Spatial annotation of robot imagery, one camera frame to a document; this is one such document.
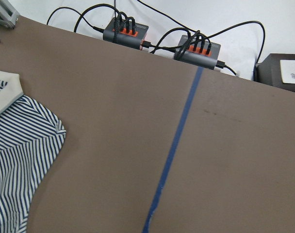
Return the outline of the navy white striped polo shirt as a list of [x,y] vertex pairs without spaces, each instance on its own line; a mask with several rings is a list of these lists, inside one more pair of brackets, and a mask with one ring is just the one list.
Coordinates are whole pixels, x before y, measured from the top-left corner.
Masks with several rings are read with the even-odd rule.
[[0,71],[0,233],[24,233],[33,196],[66,138],[61,120]]

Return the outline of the right grey usb hub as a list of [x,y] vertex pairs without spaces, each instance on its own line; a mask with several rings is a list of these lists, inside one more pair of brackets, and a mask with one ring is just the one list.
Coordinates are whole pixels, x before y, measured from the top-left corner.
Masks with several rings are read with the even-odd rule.
[[176,49],[174,60],[214,70],[217,64],[220,49],[220,44],[205,41],[204,46],[201,47],[201,42],[199,42],[196,49],[194,49],[194,45],[190,45],[183,56],[179,59],[178,52],[180,49]]

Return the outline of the grey usb hub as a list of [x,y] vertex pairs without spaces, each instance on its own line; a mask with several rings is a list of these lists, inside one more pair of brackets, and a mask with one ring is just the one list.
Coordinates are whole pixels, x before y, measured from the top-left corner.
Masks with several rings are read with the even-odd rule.
[[[114,42],[114,35],[115,35],[115,29],[114,29],[114,22],[115,19],[112,18],[110,23],[107,25],[107,27],[104,29],[103,32],[103,40],[108,42]],[[115,43],[119,45],[123,45],[129,48],[142,50],[142,43],[145,40],[145,37],[147,35],[149,26],[136,23],[136,26],[132,26],[132,22],[129,22],[129,29],[127,28],[126,24],[119,33],[116,36]]]
[[204,46],[201,47],[201,42],[199,42],[196,49],[194,49],[194,45],[190,45],[183,56],[179,59],[178,52],[180,49],[176,49],[174,60],[214,70],[217,64],[220,49],[220,44],[205,41]]

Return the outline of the left grey usb hub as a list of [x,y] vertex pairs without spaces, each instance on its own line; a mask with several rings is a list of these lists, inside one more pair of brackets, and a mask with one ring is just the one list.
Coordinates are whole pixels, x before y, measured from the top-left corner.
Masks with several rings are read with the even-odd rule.
[[[115,29],[114,29],[114,22],[115,19],[112,18],[110,23],[107,25],[107,27],[104,29],[103,32],[103,40],[108,42],[114,42],[114,35],[115,35]],[[132,26],[132,22],[129,22],[129,29],[127,28],[126,24],[119,33],[116,36],[115,43],[119,45],[123,45],[129,48],[142,50],[142,43],[145,40],[145,37],[147,35],[149,26],[136,23],[136,26]]]

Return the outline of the black box with label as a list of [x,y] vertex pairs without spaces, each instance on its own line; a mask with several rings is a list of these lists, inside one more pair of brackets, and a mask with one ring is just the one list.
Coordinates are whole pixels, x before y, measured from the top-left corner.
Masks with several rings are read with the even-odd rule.
[[295,92],[295,54],[269,54],[256,65],[254,81]]

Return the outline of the aluminium frame post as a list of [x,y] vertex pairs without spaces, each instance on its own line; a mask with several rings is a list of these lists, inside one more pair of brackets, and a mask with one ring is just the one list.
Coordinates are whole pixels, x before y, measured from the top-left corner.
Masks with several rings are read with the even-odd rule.
[[14,29],[19,16],[18,10],[8,0],[0,0],[0,26]]

